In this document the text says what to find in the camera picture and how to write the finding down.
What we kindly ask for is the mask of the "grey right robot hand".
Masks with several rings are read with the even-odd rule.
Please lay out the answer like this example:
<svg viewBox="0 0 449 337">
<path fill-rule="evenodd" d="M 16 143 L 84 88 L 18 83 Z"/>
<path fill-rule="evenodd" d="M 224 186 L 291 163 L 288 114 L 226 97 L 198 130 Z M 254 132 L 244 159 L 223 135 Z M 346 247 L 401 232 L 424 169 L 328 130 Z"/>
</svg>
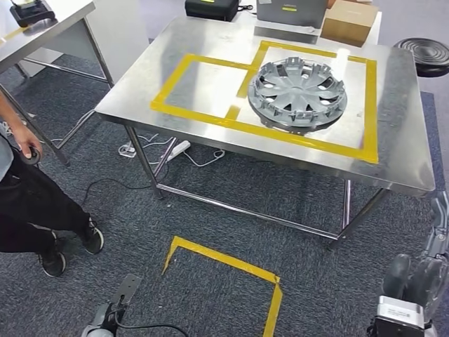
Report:
<svg viewBox="0 0 449 337">
<path fill-rule="evenodd" d="M 384 277 L 377 316 L 420 332 L 429 328 L 448 285 L 448 197 L 438 192 L 431 201 L 432 226 L 413 270 L 411 259 L 398 254 Z"/>
</svg>

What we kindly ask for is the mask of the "person's left hand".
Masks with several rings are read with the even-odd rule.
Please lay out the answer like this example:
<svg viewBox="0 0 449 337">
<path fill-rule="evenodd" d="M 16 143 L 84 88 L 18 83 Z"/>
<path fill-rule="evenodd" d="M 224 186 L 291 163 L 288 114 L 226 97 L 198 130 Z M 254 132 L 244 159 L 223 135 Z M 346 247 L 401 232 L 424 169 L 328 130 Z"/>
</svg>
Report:
<svg viewBox="0 0 449 337">
<path fill-rule="evenodd" d="M 16 143 L 26 159 L 32 158 L 31 148 L 35 148 L 39 154 L 42 154 L 40 141 L 34 133 L 20 121 L 17 126 L 11 127 L 11 130 Z"/>
</svg>

